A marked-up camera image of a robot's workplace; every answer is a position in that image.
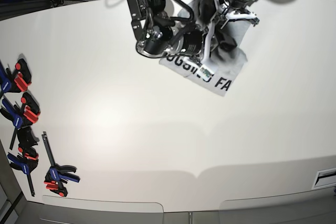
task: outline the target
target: clamp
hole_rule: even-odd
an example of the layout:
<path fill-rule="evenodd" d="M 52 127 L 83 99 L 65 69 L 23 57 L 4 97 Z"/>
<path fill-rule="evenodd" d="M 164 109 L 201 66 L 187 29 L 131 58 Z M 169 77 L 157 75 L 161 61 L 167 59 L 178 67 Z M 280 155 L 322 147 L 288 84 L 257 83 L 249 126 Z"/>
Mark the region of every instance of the clamp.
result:
<path fill-rule="evenodd" d="M 18 130 L 17 138 L 19 140 L 18 150 L 22 153 L 22 156 L 27 159 L 37 160 L 38 154 L 33 148 L 33 146 L 37 145 L 37 142 L 33 136 L 32 128 L 26 127 Z"/>
<path fill-rule="evenodd" d="M 2 104 L 5 107 L 0 109 L 0 113 L 13 122 L 15 127 L 12 136 L 11 144 L 9 148 L 12 150 L 16 138 L 17 131 L 23 127 L 31 126 L 38 121 L 38 116 L 40 115 L 40 109 L 34 98 L 27 92 L 22 95 L 21 98 L 22 106 L 19 109 L 17 105 L 12 106 L 12 104 L 7 100 L 6 97 L 3 98 Z"/>
<path fill-rule="evenodd" d="M 70 172 L 75 173 L 77 169 L 74 166 L 59 166 L 56 164 L 50 149 L 46 132 L 43 132 L 42 139 L 51 164 L 44 181 L 47 185 L 46 188 L 59 196 L 66 197 L 68 195 L 68 191 L 63 183 L 67 184 L 68 180 L 78 183 L 80 178 L 74 174 L 70 174 Z"/>
<path fill-rule="evenodd" d="M 31 74 L 24 59 L 18 60 L 13 73 L 0 62 L 0 99 L 5 93 L 25 92 L 30 84 Z"/>
<path fill-rule="evenodd" d="M 30 174 L 37 167 L 38 160 L 29 160 L 20 155 L 14 156 L 11 153 L 8 153 L 7 157 L 10 161 L 12 161 L 12 163 L 9 164 L 11 168 L 15 170 L 21 170 L 24 174 L 27 175 L 30 193 L 34 197 L 35 191 Z"/>

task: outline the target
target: blue clamp handle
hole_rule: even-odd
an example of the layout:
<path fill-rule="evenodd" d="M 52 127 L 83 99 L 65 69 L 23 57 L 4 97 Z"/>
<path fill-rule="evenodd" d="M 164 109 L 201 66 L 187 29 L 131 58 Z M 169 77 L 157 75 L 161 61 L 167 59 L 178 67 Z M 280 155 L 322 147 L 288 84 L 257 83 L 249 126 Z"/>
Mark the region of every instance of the blue clamp handle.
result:
<path fill-rule="evenodd" d="M 2 80 L 2 84 L 1 84 L 1 90 L 4 93 L 7 93 L 11 88 L 12 88 L 12 83 L 11 81 L 8 79 L 7 74 L 5 72 L 4 67 L 2 66 L 1 62 L 0 62 L 0 78 Z"/>
<path fill-rule="evenodd" d="M 5 98 L 5 97 L 3 98 L 2 104 L 4 105 L 6 110 L 9 112 L 9 114 L 11 114 L 11 116 L 13 117 L 14 127 L 16 127 L 17 129 L 21 128 L 22 123 L 23 123 L 23 119 L 22 119 L 21 116 L 19 116 L 17 114 L 15 109 L 12 107 L 11 103 L 7 100 L 7 98 Z"/>
<path fill-rule="evenodd" d="M 14 164 L 20 166 L 21 169 L 22 169 L 22 172 L 23 172 L 24 174 L 27 174 L 27 175 L 28 175 L 28 174 L 30 173 L 30 172 L 29 172 L 29 167 L 28 167 L 28 165 L 21 163 L 20 160 L 19 160 L 16 156 L 14 156 L 14 155 L 11 154 L 11 153 L 8 153 L 7 157 L 8 157 L 8 159 L 9 159 L 10 161 L 12 161 Z"/>
<path fill-rule="evenodd" d="M 61 179 L 70 180 L 73 182 L 79 182 L 79 177 L 73 174 L 60 174 L 56 168 L 50 168 L 49 170 L 51 177 L 54 181 L 60 181 Z"/>

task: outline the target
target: white table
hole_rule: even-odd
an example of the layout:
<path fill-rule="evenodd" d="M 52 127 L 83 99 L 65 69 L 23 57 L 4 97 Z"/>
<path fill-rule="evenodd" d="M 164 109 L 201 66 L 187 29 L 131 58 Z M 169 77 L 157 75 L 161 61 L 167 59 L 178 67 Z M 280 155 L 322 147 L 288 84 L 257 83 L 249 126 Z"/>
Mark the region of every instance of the white table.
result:
<path fill-rule="evenodd" d="M 241 45 L 249 62 L 224 98 L 138 55 L 126 0 L 0 22 L 1 61 L 14 67 L 25 55 L 41 108 L 34 198 L 14 171 L 27 200 L 56 196 L 43 183 L 43 131 L 56 162 L 78 169 L 68 198 L 158 202 L 169 212 L 310 190 L 318 170 L 336 166 L 336 1 L 251 8 L 261 21 Z M 1 116 L 5 150 L 13 129 Z"/>

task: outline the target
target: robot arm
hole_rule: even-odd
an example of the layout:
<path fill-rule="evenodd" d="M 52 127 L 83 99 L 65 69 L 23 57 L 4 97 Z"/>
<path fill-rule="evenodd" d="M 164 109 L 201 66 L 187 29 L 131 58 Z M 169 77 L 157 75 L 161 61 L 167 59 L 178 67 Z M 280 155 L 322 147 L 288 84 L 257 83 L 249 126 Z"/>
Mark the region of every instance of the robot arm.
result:
<path fill-rule="evenodd" d="M 213 0 L 215 12 L 205 27 L 197 23 L 194 11 L 187 4 L 173 1 L 188 12 L 188 18 L 168 17 L 164 11 L 166 0 L 128 0 L 137 40 L 135 49 L 152 59 L 182 56 L 186 63 L 198 69 L 197 74 L 204 80 L 218 69 L 211 60 L 211 51 L 219 45 L 225 51 L 237 46 L 233 38 L 219 31 L 228 22 L 248 20 L 254 26 L 259 23 L 257 15 L 247 6 L 255 0 Z"/>

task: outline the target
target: cable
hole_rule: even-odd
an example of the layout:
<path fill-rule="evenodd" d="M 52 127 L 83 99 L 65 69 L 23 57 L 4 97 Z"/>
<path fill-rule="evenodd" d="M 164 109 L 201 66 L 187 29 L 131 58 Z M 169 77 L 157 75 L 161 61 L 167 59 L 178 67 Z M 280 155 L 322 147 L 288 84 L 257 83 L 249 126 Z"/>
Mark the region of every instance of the cable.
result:
<path fill-rule="evenodd" d="M 88 2 L 87 0 L 63 0 L 63 1 Z"/>
<path fill-rule="evenodd" d="M 186 22 L 186 23 L 191 23 L 194 22 L 195 20 L 195 14 L 193 9 L 188 6 L 185 2 L 183 2 L 182 0 L 173 0 L 176 3 L 178 3 L 178 5 L 180 5 L 182 8 L 184 8 L 188 13 L 189 13 L 189 18 L 182 18 L 182 17 L 170 17 L 171 20 L 174 21 L 180 21 L 180 22 Z"/>

